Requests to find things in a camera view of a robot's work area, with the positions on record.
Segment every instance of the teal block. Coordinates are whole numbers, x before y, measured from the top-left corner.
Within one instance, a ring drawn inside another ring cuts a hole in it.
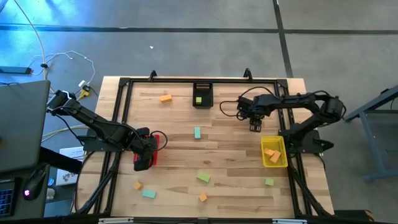
[[[149,198],[155,198],[155,197],[156,197],[156,191],[153,191],[153,190],[143,190],[143,191],[142,191],[142,196],[144,196],[144,197],[149,197]]]
[[[208,174],[203,174],[203,173],[199,173],[197,175],[197,179],[203,180],[205,182],[209,182],[210,181],[210,175]]]
[[[195,139],[200,139],[200,127],[195,127]]]
[[[266,185],[268,185],[268,186],[274,186],[274,179],[267,178],[267,179],[266,179]]]

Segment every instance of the yellow basket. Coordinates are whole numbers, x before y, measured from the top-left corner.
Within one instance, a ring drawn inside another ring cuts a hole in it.
[[[276,163],[273,163],[264,154],[265,149],[272,149],[280,152],[280,157]],[[268,168],[287,167],[285,142],[282,136],[263,136],[261,137],[262,164]]]

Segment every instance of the black container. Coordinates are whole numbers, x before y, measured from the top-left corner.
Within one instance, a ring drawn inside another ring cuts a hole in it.
[[[208,109],[213,106],[213,84],[193,83],[192,106],[198,109]]]

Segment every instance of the gray floor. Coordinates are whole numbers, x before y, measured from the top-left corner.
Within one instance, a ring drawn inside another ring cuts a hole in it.
[[[20,0],[35,24],[101,27],[179,27],[275,29],[271,0]],[[286,29],[398,29],[394,0],[279,0]],[[9,1],[0,22],[23,23]],[[95,62],[93,88],[105,75],[241,76],[246,67],[255,77],[286,77],[278,34],[92,33],[40,32],[46,54],[75,50]],[[307,90],[339,95],[352,111],[385,88],[398,84],[396,35],[286,35],[294,77],[304,78]],[[40,54],[33,32],[0,30],[0,64],[26,66]],[[76,91],[91,77],[82,57],[56,58],[49,79],[55,89]],[[39,62],[32,66],[39,69]],[[29,82],[41,76],[0,76],[2,82]],[[96,97],[81,101],[95,109]],[[68,119],[71,125],[78,124]],[[45,132],[63,128],[47,117]],[[340,122],[323,128],[324,139],[335,143],[325,153],[326,174],[335,209],[369,209],[376,220],[397,222],[398,179],[365,183],[375,171],[361,123]],[[44,143],[58,150],[77,146],[70,133]],[[57,189],[55,201],[69,209],[71,189]],[[46,215],[65,211],[47,204]]]

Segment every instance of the wooden tabletop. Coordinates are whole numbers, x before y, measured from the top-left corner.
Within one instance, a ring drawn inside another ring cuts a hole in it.
[[[109,120],[119,78],[104,77],[99,93],[96,113]],[[290,94],[305,93],[303,79],[290,78],[288,84]],[[258,84],[215,83],[214,107],[198,110],[192,106],[191,83],[135,83],[127,124],[161,130],[169,137],[169,143],[159,151],[157,165],[141,172],[134,172],[133,153],[123,153],[112,216],[292,218],[287,169],[266,169],[261,159],[261,136],[275,136],[280,128],[277,112],[264,118],[261,133],[254,133],[249,131],[248,120],[227,117],[219,109],[221,101],[236,100],[254,86]],[[272,85],[264,86],[274,89]],[[161,103],[159,97],[167,94],[172,95],[172,102]],[[264,94],[264,90],[253,90],[246,97],[259,94]],[[122,101],[119,121],[123,106]],[[225,103],[223,108],[226,113],[236,114],[236,104]],[[298,123],[309,116],[310,112],[305,109],[294,109]],[[199,140],[193,136],[196,126],[201,127]],[[93,154],[83,169],[78,185],[79,208],[98,185],[103,157],[101,152]],[[303,154],[303,165],[309,189],[324,208],[333,213],[322,162],[313,155]],[[199,172],[209,174],[210,182],[198,180]],[[273,187],[265,186],[266,178],[274,179]],[[135,190],[133,185],[137,181],[144,189],[156,191],[156,198],[145,198],[141,191]],[[208,196],[203,203],[198,198],[201,193]],[[304,212],[300,190],[298,196]]]

